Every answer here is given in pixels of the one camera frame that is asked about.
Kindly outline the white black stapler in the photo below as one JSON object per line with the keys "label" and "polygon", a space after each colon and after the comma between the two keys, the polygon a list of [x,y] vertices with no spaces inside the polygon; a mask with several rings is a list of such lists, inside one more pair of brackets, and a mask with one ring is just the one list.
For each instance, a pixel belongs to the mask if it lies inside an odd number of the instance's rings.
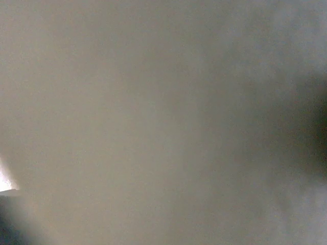
{"label": "white black stapler", "polygon": [[29,244],[326,244],[326,1],[1,1],[1,158]]}

